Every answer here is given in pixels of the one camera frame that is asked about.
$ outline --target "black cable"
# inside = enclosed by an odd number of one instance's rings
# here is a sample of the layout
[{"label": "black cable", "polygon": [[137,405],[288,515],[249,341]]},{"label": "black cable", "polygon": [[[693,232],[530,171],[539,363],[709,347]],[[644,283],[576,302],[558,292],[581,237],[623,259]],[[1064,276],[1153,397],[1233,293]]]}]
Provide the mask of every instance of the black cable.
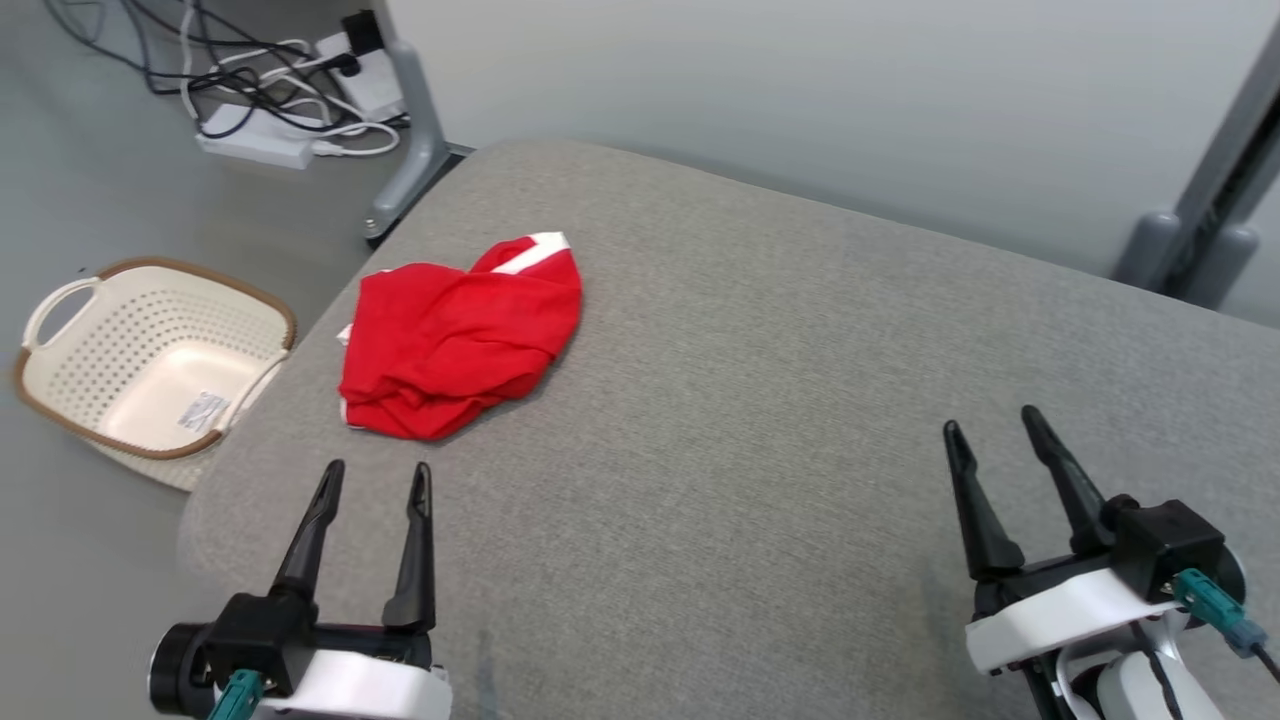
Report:
[{"label": "black cable", "polygon": [[[64,32],[67,32],[67,35],[69,35],[73,40],[76,40],[81,45],[83,45],[86,47],[90,47],[93,51],[96,51],[96,53],[99,53],[101,55],[105,55],[105,56],[108,56],[108,58],[110,58],[113,60],[116,60],[118,63],[122,63],[122,64],[132,68],[133,70],[141,73],[142,77],[143,77],[143,81],[146,82],[147,91],[150,91],[152,95],[172,96],[172,95],[179,95],[180,94],[180,88],[178,88],[178,87],[159,87],[155,83],[155,78],[164,78],[164,79],[178,79],[178,81],[187,79],[187,81],[189,81],[189,83],[188,83],[188,92],[200,92],[200,91],[209,90],[209,88],[212,88],[212,87],[216,87],[216,86],[223,86],[223,87],[227,87],[228,90],[238,92],[241,96],[243,96],[250,102],[250,108],[251,108],[250,111],[246,113],[244,117],[233,128],[230,128],[228,131],[223,131],[223,132],[218,132],[218,133],[211,133],[211,135],[210,133],[205,133],[209,137],[214,137],[214,138],[227,137],[227,136],[229,136],[229,135],[239,131],[241,128],[244,127],[246,123],[248,123],[248,119],[252,115],[252,113],[255,110],[259,110],[259,109],[265,110],[265,111],[268,111],[268,113],[270,113],[270,114],[280,118],[283,122],[285,122],[288,124],[292,124],[294,127],[298,127],[300,129],[324,132],[324,131],[335,129],[338,127],[342,127],[342,126],[347,124],[347,122],[343,118],[349,117],[351,113],[347,111],[347,110],[344,110],[343,108],[333,105],[333,104],[329,104],[329,105],[334,110],[337,110],[337,113],[339,115],[339,122],[335,122],[335,123],[332,123],[332,124],[328,124],[328,126],[316,127],[316,126],[301,124],[301,123],[297,123],[294,120],[291,120],[287,117],[282,117],[284,114],[284,111],[282,109],[282,105],[284,105],[284,104],[294,100],[298,96],[298,94],[302,91],[302,88],[300,88],[297,86],[293,86],[292,91],[283,100],[276,100],[276,99],[271,97],[269,94],[266,94],[265,91],[262,91],[261,88],[257,87],[259,86],[257,73],[253,72],[251,68],[242,67],[242,68],[237,68],[234,70],[228,70],[225,68],[225,65],[223,65],[218,60],[218,55],[212,50],[214,42],[211,42],[211,41],[206,42],[206,49],[209,49],[210,55],[215,59],[215,63],[219,67],[219,69],[216,72],[196,76],[196,74],[183,74],[183,73],[163,73],[163,72],[154,70],[151,68],[151,47],[147,44],[145,31],[142,28],[141,22],[138,20],[138,17],[137,17],[137,10],[140,8],[145,8],[145,6],[141,5],[140,3],[137,3],[137,0],[124,0],[122,3],[122,5],[123,5],[123,8],[124,8],[124,10],[125,10],[125,13],[127,13],[131,23],[133,24],[134,33],[137,35],[138,53],[140,53],[140,56],[141,56],[141,63],[134,61],[133,59],[127,58],[124,55],[120,55],[118,53],[114,53],[111,50],[108,50],[106,47],[102,47],[101,45],[99,45],[97,42],[95,42],[91,37],[86,36],[82,32],[78,32],[77,28],[74,28],[74,27],[70,26],[70,23],[68,22],[67,17],[54,6],[52,0],[45,0],[45,8],[49,10],[49,14],[54,18],[54,22],[58,23],[58,26],[61,27],[61,29]],[[206,41],[209,40],[207,23],[205,22],[205,18],[210,17],[210,18],[218,20],[218,22],[221,22],[224,26],[232,28],[233,31],[241,33],[242,36],[244,36],[247,38],[247,42],[250,42],[251,45],[259,46],[259,47],[266,50],[268,53],[271,53],[273,55],[275,55],[275,58],[283,65],[288,67],[291,64],[289,60],[285,59],[285,58],[283,58],[283,56],[280,56],[279,51],[276,50],[278,47],[288,47],[288,46],[276,46],[275,44],[261,42],[257,38],[253,38],[252,36],[250,36],[248,33],[246,33],[244,31],[239,29],[238,27],[233,26],[232,23],[229,23],[224,18],[220,18],[216,14],[214,14],[214,13],[209,12],[207,9],[205,9],[202,5],[198,5],[198,3],[197,3],[197,6],[193,8],[193,12],[197,14],[197,17],[200,19],[200,23],[201,23],[201,32],[204,33],[204,38],[202,40],[206,40]],[[188,33],[188,41],[193,40],[195,37],[196,36],[192,36],[192,35]],[[307,54],[307,53],[303,53],[303,51],[296,50],[296,49],[291,49],[291,50],[294,50],[296,54],[300,54],[300,56],[310,58],[310,54]],[[328,69],[324,65],[317,65],[316,68],[308,69],[308,72],[305,72],[305,73],[303,72],[297,72],[297,74],[301,77],[301,79],[303,82],[306,82],[308,85],[312,85],[312,86],[314,86],[314,81],[311,78],[315,74],[319,74],[319,73],[324,73],[324,76],[330,81],[330,83],[333,83],[333,78],[328,76]],[[200,115],[198,109],[197,109],[196,114],[197,114],[197,118],[196,118],[196,120],[197,120],[197,131],[198,132],[204,132],[204,118],[198,117]]]},{"label": "black cable", "polygon": [[1164,664],[1156,657],[1156,646],[1151,643],[1147,633],[1142,632],[1142,625],[1137,620],[1129,623],[1129,629],[1133,630],[1133,637],[1138,641],[1142,653],[1147,656],[1147,662],[1151,664],[1151,671],[1156,675],[1156,680],[1160,682],[1160,689],[1165,693],[1165,706],[1169,707],[1169,715],[1174,720],[1183,720],[1183,708],[1178,707],[1174,685],[1169,682],[1169,675],[1165,674]]},{"label": "black cable", "polygon": [[[143,15],[146,15],[146,18],[148,20],[151,20],[152,23],[155,23],[155,24],[160,26],[161,28],[169,31],[170,33],[173,33],[175,36],[182,35],[182,28],[179,28],[178,26],[170,24],[168,20],[165,20],[164,18],[161,18],[155,10],[152,10],[151,8],[143,5],[141,3],[141,0],[124,0],[124,4],[133,5],[133,8],[137,12],[142,13]],[[210,17],[214,17],[210,10],[206,10],[206,13],[210,13]],[[241,33],[241,36],[246,37],[247,33]],[[279,44],[275,44],[275,42],[264,42],[261,40],[256,40],[256,38],[253,38],[253,40],[212,40],[212,38],[207,38],[207,37],[197,37],[197,36],[191,35],[191,33],[187,33],[187,37],[191,38],[191,41],[193,41],[193,42],[204,42],[206,45],[207,44],[212,44],[212,45],[216,45],[219,47],[274,47],[275,50],[279,50],[282,53],[289,53],[291,55],[297,55],[298,58],[306,58],[308,60],[314,60],[315,59],[315,58],[311,56],[310,53],[307,53],[307,51],[305,51],[305,50],[302,50],[300,47],[294,47],[292,45],[279,45]]]},{"label": "black cable", "polygon": [[[77,29],[79,29],[81,35],[87,36],[93,42],[97,42],[97,38],[102,37],[102,28],[106,27],[106,8],[102,5],[101,0],[76,0],[76,1],[59,0],[59,4],[63,6],[64,10],[67,10],[67,20],[68,22],[74,20],[76,27]],[[81,22],[76,18],[74,14],[72,14],[70,10],[72,8],[83,8],[83,6],[97,9],[97,15],[95,15],[96,22],[93,23],[92,33],[84,29],[84,26],[81,24]]]},{"label": "black cable", "polygon": [[1253,655],[1258,656],[1258,660],[1261,660],[1262,665],[1265,665],[1267,671],[1271,673],[1271,676],[1280,683],[1280,667],[1276,667],[1276,661],[1271,660],[1271,656],[1267,655],[1266,650],[1262,650],[1262,643],[1254,643]]},{"label": "black cable", "polygon": [[[209,37],[209,23],[206,22],[206,18],[211,17],[211,15],[209,15],[209,13],[206,13],[206,10],[205,10],[204,0],[189,0],[189,1],[191,1],[192,6],[195,8],[196,22],[200,26],[200,32],[201,32],[201,35],[205,38],[207,38]],[[209,55],[214,59],[214,65],[218,68],[218,70],[220,73],[227,73],[227,68],[223,65],[221,59],[218,58],[218,54],[216,54],[216,50],[215,50],[214,45],[206,44],[205,49],[209,51]],[[282,60],[285,67],[289,65],[288,60],[284,60],[283,58],[280,58],[279,54],[276,54],[276,53],[274,53],[271,50],[269,50],[269,53],[271,53],[273,55],[276,55],[276,59]],[[305,124],[305,123],[300,123],[297,120],[291,119],[284,113],[283,108],[280,108],[280,105],[283,105],[284,102],[288,102],[292,99],[297,97],[298,92],[301,92],[301,88],[298,88],[297,86],[294,86],[293,92],[291,92],[289,96],[288,96],[288,99],[285,99],[284,101],[276,101],[276,100],[274,100],[273,97],[270,97],[269,95],[266,95],[266,92],[264,92],[260,88],[257,88],[256,85],[253,86],[252,91],[247,91],[247,90],[248,88],[242,88],[242,94],[251,102],[253,110],[265,110],[266,113],[270,113],[271,115],[274,115],[280,122],[283,122],[285,124],[289,124],[289,126],[293,126],[293,127],[296,127],[298,129],[305,129],[305,131],[311,131],[311,132],[326,132],[326,131],[330,131],[330,129],[338,129],[338,128],[340,128],[343,126],[351,124],[349,122],[347,122],[346,119],[343,119],[342,115],[344,115],[346,113],[340,111],[342,110],[340,108],[339,108],[339,119],[337,122],[333,122],[333,123],[325,124],[325,126]],[[250,110],[248,113],[244,114],[244,118],[241,120],[242,126],[248,122],[248,117],[253,114],[253,110]],[[197,118],[196,118],[197,127],[200,128],[200,132],[204,133],[204,120],[201,118],[198,118],[198,115],[200,115],[198,110],[197,110],[196,115],[197,115]],[[225,137],[225,136],[223,136],[221,133],[219,133],[216,136],[207,136],[207,137]]]}]

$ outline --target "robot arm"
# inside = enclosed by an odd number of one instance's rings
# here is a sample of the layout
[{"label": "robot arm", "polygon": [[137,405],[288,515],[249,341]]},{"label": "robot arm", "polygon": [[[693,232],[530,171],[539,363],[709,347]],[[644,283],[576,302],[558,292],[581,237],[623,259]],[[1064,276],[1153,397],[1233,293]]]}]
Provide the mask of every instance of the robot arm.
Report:
[{"label": "robot arm", "polygon": [[952,420],[942,430],[977,583],[965,628],[974,666],[1021,673],[1043,720],[1220,719],[1176,642],[1203,624],[1203,614],[1197,609],[1193,618],[1175,588],[1203,578],[1224,593],[1222,603],[1239,609],[1244,575],[1222,533],[1176,500],[1155,507],[1129,496],[1103,502],[1039,410],[1024,407],[1023,424],[1071,527],[1070,555],[1033,564],[992,510],[960,425]]},{"label": "robot arm", "polygon": [[300,717],[447,720],[453,691],[431,664],[435,573],[431,471],[419,462],[396,593],[383,626],[316,624],[325,532],[338,514],[344,465],[325,469],[266,596],[237,593],[210,624],[170,628],[147,680],[163,714],[204,720]]}]

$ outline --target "brown basket rim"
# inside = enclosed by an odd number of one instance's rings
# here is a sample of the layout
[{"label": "brown basket rim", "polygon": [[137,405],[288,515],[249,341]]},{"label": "brown basket rim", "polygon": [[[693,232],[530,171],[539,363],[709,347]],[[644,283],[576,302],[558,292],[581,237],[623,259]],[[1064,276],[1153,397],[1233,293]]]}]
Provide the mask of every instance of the brown basket rim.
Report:
[{"label": "brown basket rim", "polygon": [[[223,273],[219,273],[216,270],[210,270],[209,268],[202,268],[192,263],[184,263],[182,260],[173,260],[170,258],[146,256],[146,258],[132,258],[128,260],[122,260],[119,263],[108,265],[106,268],[102,268],[101,270],[95,273],[95,277],[105,281],[110,277],[118,275],[127,270],[133,270],[136,268],[168,268],[170,270],[178,270],[180,273],[187,273],[191,275],[205,278],[207,281],[212,281],[219,284],[224,284],[232,290],[237,290],[239,292],[243,292],[244,295],[248,295],[255,300],[264,302],[265,305],[270,306],[271,309],[274,309],[275,311],[278,311],[280,315],[284,316],[287,329],[284,333],[284,341],[282,342],[282,346],[284,347],[284,350],[293,350],[293,343],[297,341],[298,336],[298,319],[293,314],[293,310],[291,310],[289,306],[285,305],[284,301],[282,301],[279,297],[264,292],[230,275],[224,275]],[[45,418],[52,420],[54,423],[61,425],[64,429],[84,439],[100,443],[113,450],[119,450],[120,452],[137,455],[138,457],[145,457],[147,460],[178,460],[179,457],[187,457],[189,455],[195,455],[201,450],[212,446],[223,437],[221,430],[210,430],[209,433],[205,434],[205,437],[195,442],[187,443],[182,447],[174,447],[172,450],[147,450],[145,447],[138,447],[136,445],[131,445],[115,439],[113,437],[104,436],[97,430],[92,430],[90,428],[86,428],[84,425],[81,425],[74,420],[70,420],[61,413],[58,413],[52,407],[36,400],[35,397],[32,397],[29,392],[27,392],[27,387],[23,383],[23,372],[27,369],[27,361],[29,359],[31,359],[31,350],[23,347],[18,352],[18,359],[13,365],[13,386],[14,386],[14,392],[18,396],[18,400],[29,405],[36,413],[40,413]]]}]

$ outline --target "white stripe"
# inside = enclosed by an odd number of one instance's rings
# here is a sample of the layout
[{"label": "white stripe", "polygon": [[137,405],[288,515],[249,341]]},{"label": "white stripe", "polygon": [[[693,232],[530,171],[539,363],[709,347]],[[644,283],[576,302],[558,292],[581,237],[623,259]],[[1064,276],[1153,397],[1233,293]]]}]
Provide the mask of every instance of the white stripe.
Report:
[{"label": "white stripe", "polygon": [[353,430],[362,430],[362,429],[365,429],[362,425],[352,425],[351,421],[347,420],[347,398],[346,397],[338,396],[338,409],[339,409],[338,411],[342,413],[342,421],[347,423],[348,428],[351,428]]},{"label": "white stripe", "polygon": [[564,240],[564,233],[562,232],[539,232],[529,237],[534,241],[532,247],[498,265],[492,272],[515,275],[532,268],[561,250],[568,250],[568,241]]}]

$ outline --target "gray fabric surface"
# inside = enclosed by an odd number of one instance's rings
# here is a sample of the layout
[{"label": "gray fabric surface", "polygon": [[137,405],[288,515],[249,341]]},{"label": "gray fabric surface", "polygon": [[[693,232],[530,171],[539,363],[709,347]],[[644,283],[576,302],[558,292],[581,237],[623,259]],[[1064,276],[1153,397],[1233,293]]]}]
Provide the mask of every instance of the gray fabric surface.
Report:
[{"label": "gray fabric surface", "polygon": [[[470,265],[563,231],[582,323],[527,401],[438,445],[343,427],[352,283],[192,496],[180,551],[264,591],[347,460],[317,601],[376,623],[413,462],[435,469],[438,660],[454,716],[1034,716],[968,661],[941,428],[964,427],[1032,559],[1068,529],[1019,421],[1041,406],[1105,495],[1180,497],[1280,632],[1280,336],[1007,252],[589,145],[479,152],[365,273]],[[1236,720],[1277,689],[1208,630],[1184,655]]]}]

